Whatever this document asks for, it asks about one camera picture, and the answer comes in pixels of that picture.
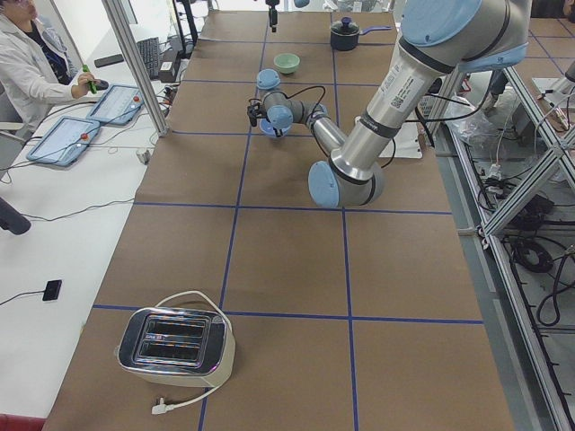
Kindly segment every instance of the person's hand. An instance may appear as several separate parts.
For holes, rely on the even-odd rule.
[[[97,84],[98,80],[90,72],[80,74],[78,76],[78,84],[72,86],[72,96],[75,99],[85,96],[90,91],[88,86],[90,82]]]

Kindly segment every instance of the red object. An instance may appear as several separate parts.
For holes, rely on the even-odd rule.
[[[42,431],[46,419],[0,414],[0,431]]]

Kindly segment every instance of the blue tablet device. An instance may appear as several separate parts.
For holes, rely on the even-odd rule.
[[[69,166],[86,150],[99,131],[98,121],[62,117],[26,158],[35,163]]]
[[[102,95],[86,118],[100,121],[103,126],[124,126],[134,118],[143,104],[137,87],[114,84]]]

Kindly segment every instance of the white table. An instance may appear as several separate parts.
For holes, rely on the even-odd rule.
[[[134,32],[137,39],[152,35],[137,26]],[[110,33],[87,64],[111,84],[134,84],[126,63],[93,67],[94,59],[118,52]],[[164,85],[154,86],[160,90]],[[36,136],[60,115],[83,118],[90,108],[74,106],[49,118]],[[145,112],[142,109],[133,128],[111,140],[133,123],[102,128],[66,169],[33,165],[12,170],[13,184],[0,184],[0,196],[24,214],[46,218],[133,198],[146,172],[136,148],[153,149],[150,141],[157,138]],[[25,161],[31,147],[27,145],[15,162]],[[129,203],[118,204],[55,222],[33,222],[20,236],[0,230],[0,302],[43,290],[49,280],[63,280],[55,302],[31,295],[0,306],[0,413],[36,418],[49,414],[130,209]]]

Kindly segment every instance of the toaster power cord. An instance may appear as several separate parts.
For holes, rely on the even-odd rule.
[[[175,294],[172,296],[168,296],[167,298],[164,298],[162,301],[160,301],[159,303],[157,303],[155,306],[156,307],[160,307],[163,304],[167,303],[168,301],[171,301],[174,298],[178,298],[180,296],[186,296],[186,295],[199,295],[201,296],[207,303],[209,303],[212,307],[214,307],[214,310],[216,310],[218,312],[218,314],[220,316],[222,316],[222,319],[224,319],[224,321],[226,322],[228,328],[230,329],[230,332],[233,333],[232,331],[232,322],[230,322],[230,320],[227,318],[227,316],[224,314],[224,312],[222,312],[219,307],[217,305],[215,305],[211,299],[209,299],[207,296],[205,296],[203,293],[201,293],[198,290],[189,290],[186,292],[180,292],[179,294]],[[200,400],[203,400],[204,398],[206,398],[207,396],[211,395],[212,393],[214,393],[215,391],[217,391],[219,388],[221,388],[222,385],[220,384],[219,386],[213,387],[212,389],[210,389],[207,392],[204,392],[203,394],[199,395],[198,397],[194,398],[193,400],[188,400],[188,401],[184,401],[184,402],[179,402],[177,404],[166,404],[165,403],[165,399],[164,398],[160,398],[158,400],[158,403],[152,407],[152,414],[153,415],[163,415],[164,413],[167,413],[168,411],[172,411],[174,409],[178,409],[180,407],[186,407],[189,406],[195,402],[198,402]]]

